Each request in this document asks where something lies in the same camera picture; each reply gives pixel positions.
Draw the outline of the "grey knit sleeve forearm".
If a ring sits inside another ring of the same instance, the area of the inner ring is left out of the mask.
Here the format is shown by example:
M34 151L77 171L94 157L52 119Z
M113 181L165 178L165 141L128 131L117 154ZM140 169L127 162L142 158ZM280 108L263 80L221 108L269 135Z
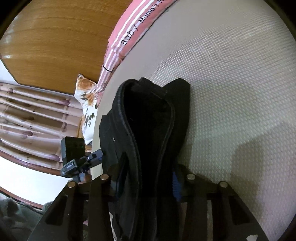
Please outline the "grey knit sleeve forearm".
M35 209L11 198L1 199L1 227L16 240L28 240L30 234L47 211L52 201Z

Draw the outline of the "person left hand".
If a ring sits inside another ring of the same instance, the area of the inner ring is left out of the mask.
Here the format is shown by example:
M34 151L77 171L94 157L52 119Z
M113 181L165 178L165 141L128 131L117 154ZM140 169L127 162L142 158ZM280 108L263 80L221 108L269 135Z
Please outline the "person left hand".
M92 181L92 175L89 173L80 173L79 178L80 178L80 181L78 182L79 185Z

